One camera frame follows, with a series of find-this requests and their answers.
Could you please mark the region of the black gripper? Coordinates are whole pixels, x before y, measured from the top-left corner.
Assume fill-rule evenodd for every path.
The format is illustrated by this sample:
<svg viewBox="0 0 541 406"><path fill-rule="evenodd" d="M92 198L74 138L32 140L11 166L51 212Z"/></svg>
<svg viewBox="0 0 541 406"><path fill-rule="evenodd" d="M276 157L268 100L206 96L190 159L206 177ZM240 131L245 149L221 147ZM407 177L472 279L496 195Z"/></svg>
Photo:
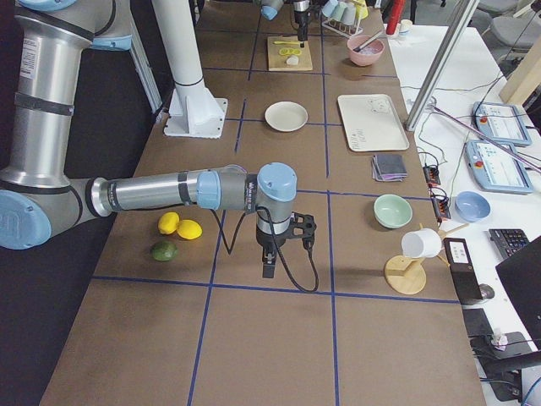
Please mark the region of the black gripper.
<svg viewBox="0 0 541 406"><path fill-rule="evenodd" d="M309 27L309 11L294 11L294 20L298 25L297 38L299 41L308 40L308 27Z"/></svg>
<svg viewBox="0 0 541 406"><path fill-rule="evenodd" d="M279 234L264 233L259 228L256 229L256 240L263 249L263 278L273 278L275 276L275 263L278 256L278 249L282 247L291 236L289 231Z"/></svg>

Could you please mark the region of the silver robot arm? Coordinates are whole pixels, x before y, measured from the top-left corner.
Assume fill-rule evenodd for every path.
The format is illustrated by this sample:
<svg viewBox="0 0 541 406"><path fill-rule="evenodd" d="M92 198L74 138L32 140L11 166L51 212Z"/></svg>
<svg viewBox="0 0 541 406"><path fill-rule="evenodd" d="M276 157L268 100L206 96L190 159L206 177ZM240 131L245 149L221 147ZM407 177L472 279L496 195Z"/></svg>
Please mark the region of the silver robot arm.
<svg viewBox="0 0 541 406"><path fill-rule="evenodd" d="M127 50L127 1L19 1L24 30L14 137L1 171L1 245L25 250L93 218L114 212L196 205L256 213L263 275L292 235L296 173L273 162L257 173L237 165L149 177L69 179L64 173L81 54Z"/></svg>

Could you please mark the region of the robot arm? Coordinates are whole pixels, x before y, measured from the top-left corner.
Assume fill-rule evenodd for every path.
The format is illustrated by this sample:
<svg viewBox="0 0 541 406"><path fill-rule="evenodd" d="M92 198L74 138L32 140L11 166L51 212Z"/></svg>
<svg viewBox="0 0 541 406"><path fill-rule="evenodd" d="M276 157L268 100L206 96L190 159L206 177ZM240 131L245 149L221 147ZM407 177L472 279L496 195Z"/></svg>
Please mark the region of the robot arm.
<svg viewBox="0 0 541 406"><path fill-rule="evenodd" d="M273 20L285 4L282 0L263 0L260 1L260 14L267 20ZM292 11L294 23L297 25L296 33L300 42L308 40L308 28L310 20L310 1L295 0L292 1Z"/></svg>

